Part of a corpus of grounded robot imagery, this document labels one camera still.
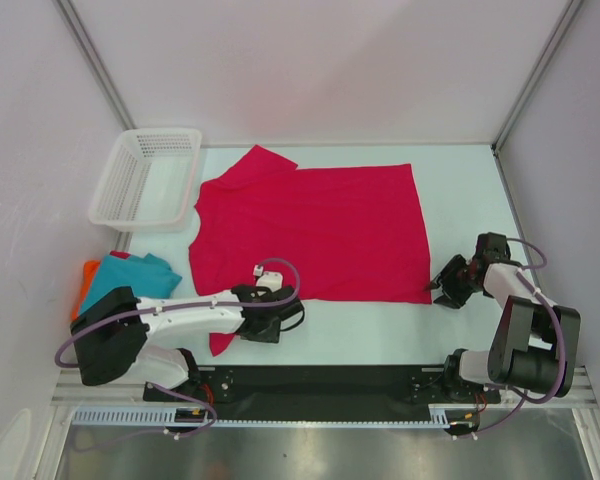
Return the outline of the pink t shirt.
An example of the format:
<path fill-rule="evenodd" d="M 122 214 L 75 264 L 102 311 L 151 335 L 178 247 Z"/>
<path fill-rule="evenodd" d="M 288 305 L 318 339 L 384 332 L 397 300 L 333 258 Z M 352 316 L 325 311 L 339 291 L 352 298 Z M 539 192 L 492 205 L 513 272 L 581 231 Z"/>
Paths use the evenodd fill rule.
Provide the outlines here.
<path fill-rule="evenodd" d="M 430 249 L 409 164 L 301 169 L 260 146 L 202 183 L 195 291 L 244 284 L 282 258 L 303 300 L 429 304 Z"/>

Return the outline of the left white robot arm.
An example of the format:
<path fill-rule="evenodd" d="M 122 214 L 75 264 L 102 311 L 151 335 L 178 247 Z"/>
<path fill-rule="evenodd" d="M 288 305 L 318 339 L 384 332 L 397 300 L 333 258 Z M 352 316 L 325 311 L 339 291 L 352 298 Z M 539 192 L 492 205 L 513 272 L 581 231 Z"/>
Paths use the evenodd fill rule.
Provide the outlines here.
<path fill-rule="evenodd" d="M 102 386 L 122 380 L 157 383 L 177 398 L 194 397 L 201 376 L 186 342 L 196 335 L 227 334 L 276 344 L 283 323 L 305 309 L 291 285 L 273 290 L 238 285 L 178 303 L 137 297 L 117 287 L 71 324 L 82 384 Z"/>

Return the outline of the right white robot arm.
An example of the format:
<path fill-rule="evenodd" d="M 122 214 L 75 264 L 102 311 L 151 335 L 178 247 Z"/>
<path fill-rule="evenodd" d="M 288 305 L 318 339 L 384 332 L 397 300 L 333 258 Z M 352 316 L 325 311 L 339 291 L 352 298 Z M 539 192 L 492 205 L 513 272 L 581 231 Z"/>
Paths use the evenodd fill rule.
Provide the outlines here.
<path fill-rule="evenodd" d="M 526 273 L 546 266 L 546 256 L 539 255 L 539 264 L 523 265 L 511 256 L 515 241 L 503 234 L 480 234 L 471 258 L 455 255 L 426 287 L 440 292 L 434 303 L 446 308 L 458 310 L 478 293 L 501 308 L 488 350 L 458 349 L 447 356 L 441 388 L 453 401 L 493 386 L 543 404 L 571 389 L 580 313 L 549 299 L 531 282 Z"/>

